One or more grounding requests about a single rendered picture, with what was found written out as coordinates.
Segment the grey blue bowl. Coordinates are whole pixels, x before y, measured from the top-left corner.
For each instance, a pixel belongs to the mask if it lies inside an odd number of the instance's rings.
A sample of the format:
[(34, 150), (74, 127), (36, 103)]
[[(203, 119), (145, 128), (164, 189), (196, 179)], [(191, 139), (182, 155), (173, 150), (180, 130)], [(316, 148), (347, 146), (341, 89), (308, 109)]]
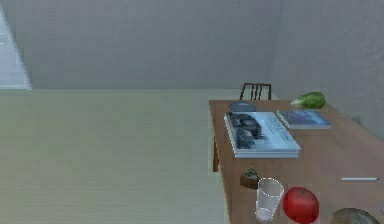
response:
[(229, 105), (229, 107), (233, 112), (255, 112), (256, 111), (255, 105), (248, 102), (244, 102), (244, 101), (232, 102)]

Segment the dark wooden chair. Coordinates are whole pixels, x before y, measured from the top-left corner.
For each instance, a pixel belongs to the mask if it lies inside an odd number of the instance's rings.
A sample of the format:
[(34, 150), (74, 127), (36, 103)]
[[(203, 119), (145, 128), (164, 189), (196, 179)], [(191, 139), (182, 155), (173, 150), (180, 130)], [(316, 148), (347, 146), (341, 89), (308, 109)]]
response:
[(244, 99), (246, 89), (250, 90), (251, 100), (260, 100), (264, 93), (267, 95), (267, 100), (272, 99), (272, 85), (269, 83), (244, 83), (240, 91), (240, 100)]

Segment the large pale blue book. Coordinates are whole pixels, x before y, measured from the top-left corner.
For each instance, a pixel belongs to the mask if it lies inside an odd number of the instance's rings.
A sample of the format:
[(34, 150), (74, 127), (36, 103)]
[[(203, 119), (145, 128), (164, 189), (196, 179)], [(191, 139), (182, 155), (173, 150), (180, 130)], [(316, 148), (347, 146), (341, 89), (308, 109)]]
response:
[(297, 158), (301, 147), (273, 112), (227, 112), (235, 158)]

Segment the dark brown lump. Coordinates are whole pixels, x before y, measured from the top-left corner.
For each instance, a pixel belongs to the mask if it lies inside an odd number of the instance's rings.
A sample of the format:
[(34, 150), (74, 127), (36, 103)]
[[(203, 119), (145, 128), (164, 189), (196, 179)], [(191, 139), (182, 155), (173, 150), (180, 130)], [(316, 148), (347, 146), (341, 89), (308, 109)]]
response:
[(250, 165), (248, 170), (240, 176), (240, 185), (249, 189), (258, 189), (260, 178), (253, 165)]

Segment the small blue book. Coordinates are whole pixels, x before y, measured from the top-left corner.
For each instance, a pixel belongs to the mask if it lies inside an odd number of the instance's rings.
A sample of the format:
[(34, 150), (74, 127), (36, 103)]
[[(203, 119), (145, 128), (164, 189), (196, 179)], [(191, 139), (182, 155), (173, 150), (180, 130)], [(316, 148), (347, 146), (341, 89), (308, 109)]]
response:
[(329, 129), (331, 124), (314, 110), (278, 110), (277, 116), (295, 130)]

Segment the clear drinking glass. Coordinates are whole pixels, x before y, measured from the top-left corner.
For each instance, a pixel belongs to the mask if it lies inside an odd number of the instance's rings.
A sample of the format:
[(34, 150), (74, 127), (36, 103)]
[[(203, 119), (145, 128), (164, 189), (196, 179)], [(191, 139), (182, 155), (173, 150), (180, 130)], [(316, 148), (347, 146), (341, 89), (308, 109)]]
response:
[(283, 194), (284, 187), (279, 181), (273, 178), (259, 180), (255, 211), (258, 221), (268, 223), (273, 220)]

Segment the green lettuce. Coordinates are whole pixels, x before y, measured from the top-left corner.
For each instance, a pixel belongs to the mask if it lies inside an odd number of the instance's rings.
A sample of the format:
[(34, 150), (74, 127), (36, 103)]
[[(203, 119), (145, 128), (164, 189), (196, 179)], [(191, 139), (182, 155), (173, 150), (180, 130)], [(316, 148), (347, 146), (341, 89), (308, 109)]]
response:
[(325, 104), (325, 95), (321, 92), (309, 92), (302, 94), (291, 102), (292, 106), (296, 106), (301, 109), (321, 109), (325, 106)]

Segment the red tomato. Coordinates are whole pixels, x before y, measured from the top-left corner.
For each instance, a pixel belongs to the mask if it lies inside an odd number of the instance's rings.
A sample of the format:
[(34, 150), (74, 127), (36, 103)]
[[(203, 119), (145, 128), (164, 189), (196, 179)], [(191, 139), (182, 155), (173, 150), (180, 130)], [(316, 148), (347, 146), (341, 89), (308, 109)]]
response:
[(283, 211), (298, 224), (312, 224), (319, 216), (319, 201), (310, 190), (292, 187), (283, 198)]

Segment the brown wooden table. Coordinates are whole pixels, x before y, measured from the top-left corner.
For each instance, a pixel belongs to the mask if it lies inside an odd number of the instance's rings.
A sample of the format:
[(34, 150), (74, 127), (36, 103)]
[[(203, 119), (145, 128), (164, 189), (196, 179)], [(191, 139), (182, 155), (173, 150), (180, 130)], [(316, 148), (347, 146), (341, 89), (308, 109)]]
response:
[[(235, 158), (224, 123), (228, 100), (209, 102), (215, 137), (214, 167), (221, 170), (229, 224), (259, 224), (256, 192), (240, 185), (250, 165), (257, 174), (278, 180), (286, 189), (302, 186), (320, 205), (316, 224), (331, 224), (342, 208), (359, 208), (384, 224), (384, 142), (327, 105), (319, 113), (331, 123), (326, 130), (292, 130), (300, 145), (293, 159)], [(378, 181), (342, 181), (341, 177), (378, 177)]]

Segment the brown bread loaf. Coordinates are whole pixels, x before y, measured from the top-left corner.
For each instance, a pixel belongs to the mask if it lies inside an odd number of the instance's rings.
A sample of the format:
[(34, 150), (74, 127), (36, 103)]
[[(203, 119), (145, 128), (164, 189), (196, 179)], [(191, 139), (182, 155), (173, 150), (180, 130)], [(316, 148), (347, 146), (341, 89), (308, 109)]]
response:
[(365, 210), (343, 208), (333, 214), (331, 224), (380, 224), (380, 222)]

